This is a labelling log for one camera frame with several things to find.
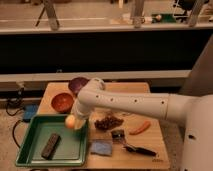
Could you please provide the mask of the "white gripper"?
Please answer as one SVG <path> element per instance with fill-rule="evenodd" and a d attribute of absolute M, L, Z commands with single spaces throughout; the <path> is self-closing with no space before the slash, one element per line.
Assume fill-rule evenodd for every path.
<path fill-rule="evenodd" d="M 71 113 L 76 117 L 74 129 L 79 130 L 84 126 L 86 119 L 89 118 L 91 114 L 91 108 L 80 103 L 78 100 L 75 100 L 71 109 Z"/>

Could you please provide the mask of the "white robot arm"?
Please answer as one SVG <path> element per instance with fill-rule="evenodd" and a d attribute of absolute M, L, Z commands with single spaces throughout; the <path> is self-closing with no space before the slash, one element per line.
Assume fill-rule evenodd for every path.
<path fill-rule="evenodd" d="M 76 95 L 72 107 L 80 129 L 95 107 L 111 108 L 172 121 L 185 127 L 180 171 L 213 171 L 213 95 L 114 93 L 102 79 L 75 78 L 68 87 Z"/>

